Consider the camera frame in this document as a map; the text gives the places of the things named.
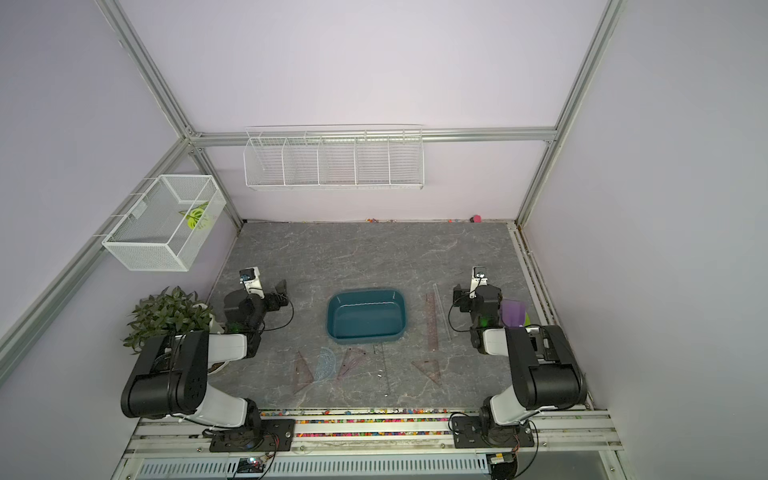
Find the clear straight ruler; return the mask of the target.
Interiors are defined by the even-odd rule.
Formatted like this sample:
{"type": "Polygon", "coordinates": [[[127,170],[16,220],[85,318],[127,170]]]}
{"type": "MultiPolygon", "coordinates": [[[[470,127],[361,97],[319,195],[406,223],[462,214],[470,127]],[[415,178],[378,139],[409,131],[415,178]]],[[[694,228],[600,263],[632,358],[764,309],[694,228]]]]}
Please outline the clear straight ruler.
{"type": "Polygon", "coordinates": [[[436,308],[437,317],[439,318],[441,324],[443,325],[443,329],[445,331],[445,336],[446,336],[447,340],[451,341],[452,340],[452,334],[451,334],[452,330],[450,328],[450,325],[449,325],[449,322],[448,322],[448,318],[447,318],[447,315],[446,315],[446,312],[445,312],[445,309],[444,309],[444,306],[443,306],[442,296],[440,294],[438,284],[434,283],[432,285],[432,288],[433,288],[433,294],[434,294],[434,298],[435,298],[435,308],[436,308]]]}
{"type": "Polygon", "coordinates": [[[389,379],[389,371],[388,371],[388,363],[387,363],[387,356],[386,356],[386,348],[384,343],[379,343],[379,353],[381,356],[381,364],[382,364],[382,378],[385,382],[385,391],[384,391],[384,397],[389,398],[391,395],[391,383],[389,379]]]}

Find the teal plastic storage box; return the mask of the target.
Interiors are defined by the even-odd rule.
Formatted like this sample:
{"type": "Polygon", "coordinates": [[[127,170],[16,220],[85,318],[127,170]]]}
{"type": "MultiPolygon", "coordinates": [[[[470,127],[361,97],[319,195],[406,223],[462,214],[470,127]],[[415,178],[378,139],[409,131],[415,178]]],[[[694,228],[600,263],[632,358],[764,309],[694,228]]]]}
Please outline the teal plastic storage box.
{"type": "Polygon", "coordinates": [[[406,328],[405,298],[396,289],[347,290],[329,300],[326,331],[338,344],[395,341],[406,328]]]}

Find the clear straight ruler bottom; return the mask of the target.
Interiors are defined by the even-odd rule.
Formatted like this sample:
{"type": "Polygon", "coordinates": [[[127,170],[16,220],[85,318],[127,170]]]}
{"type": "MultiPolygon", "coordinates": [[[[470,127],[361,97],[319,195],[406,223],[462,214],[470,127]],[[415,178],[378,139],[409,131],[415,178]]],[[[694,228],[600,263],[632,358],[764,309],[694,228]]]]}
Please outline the clear straight ruler bottom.
{"type": "Polygon", "coordinates": [[[384,343],[379,343],[379,353],[381,356],[381,364],[382,364],[382,378],[385,382],[385,391],[384,391],[384,397],[389,398],[391,395],[391,383],[389,379],[389,371],[388,371],[388,363],[387,363],[387,356],[386,356],[386,348],[384,343]]]}

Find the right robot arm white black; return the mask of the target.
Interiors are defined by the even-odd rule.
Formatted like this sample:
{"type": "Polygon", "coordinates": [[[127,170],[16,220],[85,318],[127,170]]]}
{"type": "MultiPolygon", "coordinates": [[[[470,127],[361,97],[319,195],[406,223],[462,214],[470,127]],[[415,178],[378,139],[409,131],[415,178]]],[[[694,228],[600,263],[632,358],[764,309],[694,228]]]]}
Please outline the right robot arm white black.
{"type": "Polygon", "coordinates": [[[475,349],[509,362],[511,385],[481,407],[486,431],[519,428],[541,412],[586,401],[585,376],[561,327],[530,322],[525,304],[493,285],[455,286],[451,307],[470,315],[475,349]]]}

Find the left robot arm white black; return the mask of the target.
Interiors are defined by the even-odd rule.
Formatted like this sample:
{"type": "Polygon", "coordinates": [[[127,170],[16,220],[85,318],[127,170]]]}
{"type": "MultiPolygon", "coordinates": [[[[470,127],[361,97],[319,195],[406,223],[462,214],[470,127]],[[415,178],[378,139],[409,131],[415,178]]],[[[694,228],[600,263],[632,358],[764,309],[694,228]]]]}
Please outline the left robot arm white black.
{"type": "Polygon", "coordinates": [[[224,302],[226,326],[234,327],[234,333],[193,331],[148,340],[121,394],[126,417],[178,417],[222,430],[261,428],[255,402],[211,386],[209,369],[254,357],[267,331],[266,315],[291,301],[284,280],[269,292],[256,278],[242,278],[241,283],[243,288],[228,294],[224,302]]]}

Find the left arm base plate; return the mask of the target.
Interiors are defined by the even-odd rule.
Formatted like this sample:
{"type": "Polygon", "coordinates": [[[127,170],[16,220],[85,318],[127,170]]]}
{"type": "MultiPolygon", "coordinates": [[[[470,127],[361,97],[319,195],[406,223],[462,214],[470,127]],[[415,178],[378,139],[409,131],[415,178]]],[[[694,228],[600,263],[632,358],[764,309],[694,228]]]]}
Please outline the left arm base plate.
{"type": "Polygon", "coordinates": [[[285,452],[291,449],[296,421],[286,418],[261,419],[255,428],[243,426],[221,430],[211,437],[212,453],[285,452]]]}

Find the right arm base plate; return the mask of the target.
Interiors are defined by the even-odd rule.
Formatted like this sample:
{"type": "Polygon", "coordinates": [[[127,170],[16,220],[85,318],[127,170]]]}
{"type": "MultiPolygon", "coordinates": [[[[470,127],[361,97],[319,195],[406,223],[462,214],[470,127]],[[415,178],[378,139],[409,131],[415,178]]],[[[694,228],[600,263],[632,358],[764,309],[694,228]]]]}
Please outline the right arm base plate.
{"type": "Polygon", "coordinates": [[[528,448],[536,445],[535,436],[527,426],[500,426],[481,416],[454,412],[447,421],[457,449],[528,448]]]}

